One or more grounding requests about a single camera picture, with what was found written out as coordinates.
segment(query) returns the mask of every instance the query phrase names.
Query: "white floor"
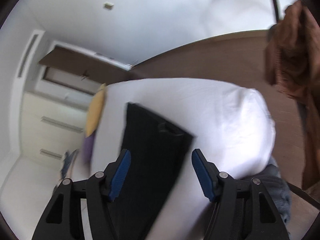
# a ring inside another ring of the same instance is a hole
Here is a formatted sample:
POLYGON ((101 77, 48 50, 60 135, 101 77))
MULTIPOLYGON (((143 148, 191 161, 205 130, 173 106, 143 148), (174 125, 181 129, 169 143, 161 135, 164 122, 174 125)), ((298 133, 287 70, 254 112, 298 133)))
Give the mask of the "white floor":
POLYGON ((20 157, 3 186, 0 210, 19 240, 31 240, 58 172, 20 157))

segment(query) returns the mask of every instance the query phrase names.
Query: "brown cloth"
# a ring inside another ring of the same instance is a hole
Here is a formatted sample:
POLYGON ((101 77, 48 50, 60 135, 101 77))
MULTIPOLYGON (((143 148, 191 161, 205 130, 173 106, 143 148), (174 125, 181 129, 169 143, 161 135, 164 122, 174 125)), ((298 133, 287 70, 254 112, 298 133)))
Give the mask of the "brown cloth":
POLYGON ((320 181, 320 27, 301 0, 285 10, 265 56, 266 80, 307 108, 305 190, 320 181))

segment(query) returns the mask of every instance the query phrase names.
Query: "gray fabric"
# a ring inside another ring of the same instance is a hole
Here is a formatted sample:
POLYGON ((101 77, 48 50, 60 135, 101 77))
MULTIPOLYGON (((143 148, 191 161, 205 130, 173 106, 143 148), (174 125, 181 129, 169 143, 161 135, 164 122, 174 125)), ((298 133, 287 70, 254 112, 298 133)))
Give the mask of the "gray fabric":
POLYGON ((273 164, 268 164, 262 172, 254 176, 246 177, 243 180, 250 181, 253 178, 261 180, 275 203, 282 221, 288 224, 291 218, 292 202, 290 189, 287 183, 281 179, 278 167, 273 164))
MULTIPOLYGON (((272 164, 272 165, 276 166, 277 168, 279 167, 276 159, 275 159, 274 157, 272 157, 272 156, 270 157, 267 165, 269 165, 269 164, 272 164)), ((279 177, 279 178, 281 178, 279 169, 278 169, 278 174, 277 174, 276 176, 279 177)))
POLYGON ((267 41, 268 41, 268 42, 271 41, 272 36, 273 36, 273 34, 275 33, 276 26, 277 26, 277 25, 274 24, 274 25, 272 25, 272 26, 270 27, 270 29, 268 30, 268 33, 267 33, 267 41))
POLYGON ((303 133, 306 132, 307 108, 304 104, 297 102, 298 111, 301 119, 303 133))

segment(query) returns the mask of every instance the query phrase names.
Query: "white bedsheet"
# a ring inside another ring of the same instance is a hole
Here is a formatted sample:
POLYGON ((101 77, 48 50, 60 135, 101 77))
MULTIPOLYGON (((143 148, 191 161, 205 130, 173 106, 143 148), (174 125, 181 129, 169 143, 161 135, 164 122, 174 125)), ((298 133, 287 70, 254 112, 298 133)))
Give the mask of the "white bedsheet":
POLYGON ((127 102, 139 103, 195 136, 180 177, 147 239, 187 239, 208 205, 191 164, 193 149, 200 148, 208 161, 236 179, 262 171, 270 158, 274 122, 258 91, 214 80, 143 79, 107 87, 91 174, 116 160, 127 102))

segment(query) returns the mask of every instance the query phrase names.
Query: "wall vent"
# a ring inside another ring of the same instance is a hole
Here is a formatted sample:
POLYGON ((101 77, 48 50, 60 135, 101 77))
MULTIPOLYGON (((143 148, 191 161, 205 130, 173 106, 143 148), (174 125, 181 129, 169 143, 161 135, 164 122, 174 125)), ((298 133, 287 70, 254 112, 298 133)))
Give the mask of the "wall vent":
POLYGON ((18 72, 18 77, 19 78, 22 77, 23 70, 24 70, 25 64, 27 62, 27 59, 29 57, 30 51, 31 51, 33 45, 35 44, 36 39, 37 39, 38 36, 39 36, 39 34, 33 35, 32 40, 29 43, 28 49, 27 49, 26 53, 23 56, 23 60, 22 60, 22 62, 20 64, 20 68, 19 68, 19 72, 18 72))

